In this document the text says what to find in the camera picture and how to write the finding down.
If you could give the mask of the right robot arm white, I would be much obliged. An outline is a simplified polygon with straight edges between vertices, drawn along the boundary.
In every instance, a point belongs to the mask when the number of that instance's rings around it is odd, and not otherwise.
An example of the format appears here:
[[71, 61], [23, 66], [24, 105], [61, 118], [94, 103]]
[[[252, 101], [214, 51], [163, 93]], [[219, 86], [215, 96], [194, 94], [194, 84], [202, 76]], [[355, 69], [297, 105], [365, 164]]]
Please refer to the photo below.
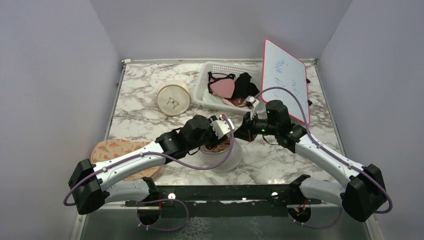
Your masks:
[[292, 202], [300, 204], [306, 199], [328, 202], [341, 207], [358, 222], [365, 222], [388, 202], [382, 172], [377, 166], [363, 166], [326, 148], [305, 127], [291, 122], [282, 101], [272, 100], [265, 105], [265, 119], [256, 113], [257, 99], [250, 96], [243, 103], [250, 111], [243, 116], [235, 138], [252, 142], [258, 135], [273, 136], [279, 146], [309, 159], [336, 180], [327, 182], [303, 175], [288, 190]]

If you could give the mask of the peach lace bra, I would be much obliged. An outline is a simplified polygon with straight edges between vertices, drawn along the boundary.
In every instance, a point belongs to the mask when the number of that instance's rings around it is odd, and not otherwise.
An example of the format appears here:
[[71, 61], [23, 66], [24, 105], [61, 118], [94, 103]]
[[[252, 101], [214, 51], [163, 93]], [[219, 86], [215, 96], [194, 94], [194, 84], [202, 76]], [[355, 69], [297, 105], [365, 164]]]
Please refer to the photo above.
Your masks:
[[224, 140], [222, 143], [218, 144], [217, 146], [208, 149], [205, 146], [202, 146], [200, 148], [200, 150], [204, 153], [221, 153], [221, 152], [225, 152], [230, 148], [231, 145], [231, 139], [228, 138], [226, 140]]

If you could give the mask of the white mesh laundry bag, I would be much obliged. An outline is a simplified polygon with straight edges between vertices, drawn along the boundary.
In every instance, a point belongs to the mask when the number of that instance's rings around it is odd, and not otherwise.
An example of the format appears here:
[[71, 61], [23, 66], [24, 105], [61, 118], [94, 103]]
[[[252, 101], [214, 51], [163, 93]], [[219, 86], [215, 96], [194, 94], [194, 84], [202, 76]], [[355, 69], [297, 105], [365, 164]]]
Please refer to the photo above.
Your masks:
[[200, 160], [204, 164], [201, 168], [203, 170], [211, 170], [215, 173], [226, 173], [232, 171], [241, 162], [242, 148], [236, 141], [234, 136], [235, 130], [232, 130], [229, 134], [223, 138], [218, 139], [216, 142], [212, 142], [205, 146], [207, 149], [212, 149], [225, 141], [230, 139], [230, 147], [228, 150], [219, 153], [206, 153], [200, 150]]

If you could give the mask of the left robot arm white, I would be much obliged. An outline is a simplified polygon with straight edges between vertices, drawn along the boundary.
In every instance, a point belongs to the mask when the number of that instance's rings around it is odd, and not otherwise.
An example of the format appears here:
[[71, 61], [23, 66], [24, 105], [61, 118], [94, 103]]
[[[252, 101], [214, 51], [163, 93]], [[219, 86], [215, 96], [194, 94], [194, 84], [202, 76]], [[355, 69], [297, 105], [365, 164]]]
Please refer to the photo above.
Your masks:
[[63, 204], [76, 206], [80, 215], [92, 213], [106, 203], [141, 201], [152, 205], [157, 191], [149, 186], [150, 180], [136, 182], [124, 179], [143, 170], [162, 166], [184, 158], [189, 151], [203, 145], [214, 145], [218, 140], [211, 122], [195, 115], [181, 128], [165, 132], [148, 145], [112, 160], [91, 163], [81, 160], [75, 167]]

